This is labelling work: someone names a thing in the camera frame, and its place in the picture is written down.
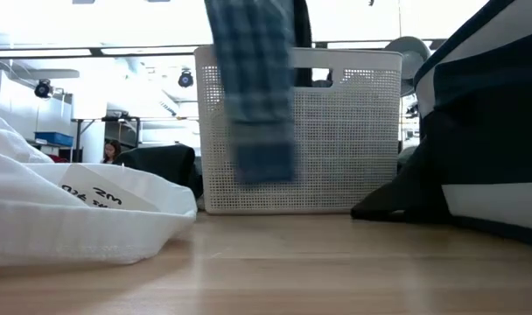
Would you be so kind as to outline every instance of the blue box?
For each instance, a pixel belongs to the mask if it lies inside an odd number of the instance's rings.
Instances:
[[[74,137],[59,132],[35,132],[35,139],[46,140],[49,144],[57,144],[66,147],[74,146]]]

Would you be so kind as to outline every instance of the white pillar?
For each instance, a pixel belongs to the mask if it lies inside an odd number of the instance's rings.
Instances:
[[[107,95],[101,80],[88,73],[81,74],[80,83],[73,93],[72,118],[86,119],[81,125],[85,129],[90,123],[88,119],[101,118],[107,114]],[[80,148],[83,149],[83,163],[100,163],[103,159],[104,146],[105,122],[94,122],[81,134]]]

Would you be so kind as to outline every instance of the white cloth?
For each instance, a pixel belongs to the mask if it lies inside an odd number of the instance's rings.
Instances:
[[[87,206],[57,186],[69,165],[54,164],[0,117],[0,266],[135,263],[195,220],[189,188],[116,165],[84,164],[157,211]]]

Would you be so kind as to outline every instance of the desk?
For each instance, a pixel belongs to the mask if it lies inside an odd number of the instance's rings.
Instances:
[[[0,269],[0,314],[532,314],[532,247],[346,215],[200,216],[131,266]]]

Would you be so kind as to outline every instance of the round fan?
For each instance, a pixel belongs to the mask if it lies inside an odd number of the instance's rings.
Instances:
[[[384,50],[402,54],[401,96],[413,95],[414,76],[431,56],[430,48],[419,38],[405,36],[391,41]]]

